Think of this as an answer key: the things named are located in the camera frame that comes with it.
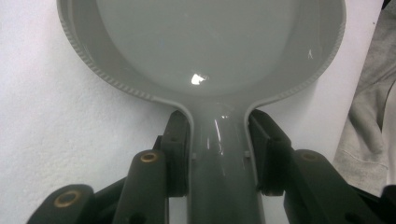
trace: black plastic bracket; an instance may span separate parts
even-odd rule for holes
[[[254,110],[248,122],[258,190],[268,196],[286,191],[291,224],[396,223],[396,186],[384,188],[381,198],[353,189],[317,152],[294,151],[267,114]],[[84,185],[58,189],[28,223],[167,223],[167,198],[188,190],[189,133],[184,115],[173,113],[154,150],[138,153],[126,178],[95,194]]]
[[[248,122],[256,158],[258,189],[267,196],[281,196],[293,151],[291,141],[274,120],[260,110],[254,110]]]

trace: white surface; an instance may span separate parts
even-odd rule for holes
[[[317,83],[268,112],[295,148],[328,159],[337,148],[382,2],[346,0],[341,48]],[[54,190],[99,190],[124,177],[137,151],[151,148],[169,114],[115,90],[73,51],[56,2],[0,1],[0,223],[23,223]],[[183,200],[171,223],[185,223]],[[287,223],[281,200],[264,198],[267,223]]]

